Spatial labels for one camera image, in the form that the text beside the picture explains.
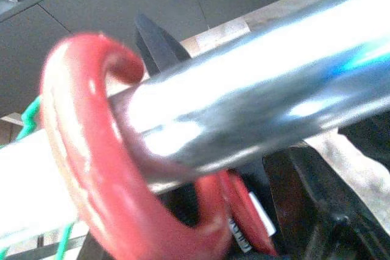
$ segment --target green cord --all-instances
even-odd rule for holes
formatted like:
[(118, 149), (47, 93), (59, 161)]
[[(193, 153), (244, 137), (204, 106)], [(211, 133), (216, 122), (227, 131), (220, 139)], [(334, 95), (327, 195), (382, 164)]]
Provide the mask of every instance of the green cord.
[(62, 238), (60, 244), (58, 245), (57, 254), (55, 256), (55, 260), (63, 260), (65, 255), (66, 248), (68, 246), (69, 237), (72, 233), (73, 223), (67, 225), (63, 231)]
[[(39, 112), (41, 104), (41, 97), (38, 96), (23, 112), (21, 119), (23, 121), (23, 128), (19, 132), (18, 136), (16, 137), (16, 140), (20, 140), (27, 135), (31, 134), (35, 128), (37, 127), (37, 123), (35, 122), (35, 117)], [(58, 245), (57, 254), (55, 256), (55, 260), (63, 260), (63, 257), (65, 255), (66, 248), (68, 246), (69, 237), (71, 235), (73, 228), (73, 223), (67, 225), (65, 227), (65, 230), (62, 234), (62, 238), (60, 241), (60, 244)], [(0, 260), (4, 260), (5, 256), (7, 254), (8, 248), (4, 248), (0, 250)]]
[(24, 111), (22, 114), (23, 128), (19, 132), (16, 140), (20, 140), (27, 135), (31, 134), (35, 128), (37, 127), (37, 123), (35, 122), (35, 117), (39, 112), (39, 107), (41, 104), (41, 97), (38, 96)]
[(8, 248), (0, 250), (0, 260), (4, 260), (5, 259), (5, 256), (6, 256), (7, 252), (8, 252)]

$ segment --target red ring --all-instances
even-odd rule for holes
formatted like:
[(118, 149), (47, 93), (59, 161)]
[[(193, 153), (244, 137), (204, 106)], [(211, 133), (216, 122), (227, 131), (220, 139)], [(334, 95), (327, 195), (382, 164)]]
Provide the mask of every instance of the red ring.
[(197, 227), (165, 209), (122, 144), (105, 94), (107, 70), (128, 82), (143, 75), (125, 46), (86, 33), (60, 42), (43, 74), (44, 127), (81, 218), (118, 260), (222, 258), (231, 235), (218, 176), (196, 181)]

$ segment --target label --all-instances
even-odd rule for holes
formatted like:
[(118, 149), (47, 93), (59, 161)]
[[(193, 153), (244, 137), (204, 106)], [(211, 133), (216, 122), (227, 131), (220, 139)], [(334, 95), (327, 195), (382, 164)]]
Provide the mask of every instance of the label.
[(232, 232), (232, 234), (233, 234), (234, 238), (236, 239), (236, 242), (239, 245), (239, 247), (241, 248), (241, 250), (244, 253), (251, 251), (252, 246), (247, 241), (247, 239), (244, 237), (243, 233), (239, 230), (237, 223), (232, 218), (229, 218), (228, 222), (229, 222), (230, 231)]

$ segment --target metal pole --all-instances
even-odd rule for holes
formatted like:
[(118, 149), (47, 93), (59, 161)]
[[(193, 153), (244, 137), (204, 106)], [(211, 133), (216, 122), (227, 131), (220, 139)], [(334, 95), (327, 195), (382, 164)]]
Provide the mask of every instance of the metal pole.
[[(390, 108), (387, 3), (323, 1), (111, 97), (150, 189)], [(76, 218), (48, 144), (41, 130), (0, 150), (0, 247)]]

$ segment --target black object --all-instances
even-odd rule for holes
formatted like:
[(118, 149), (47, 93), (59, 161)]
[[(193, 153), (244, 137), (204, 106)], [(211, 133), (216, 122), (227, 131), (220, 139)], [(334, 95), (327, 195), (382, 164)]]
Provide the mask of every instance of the black object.
[(190, 59), (186, 49), (144, 14), (135, 18), (136, 45), (150, 76)]
[(390, 237), (311, 147), (264, 158), (279, 224), (294, 259), (390, 259)]
[(364, 155), (390, 170), (390, 112), (339, 129)]

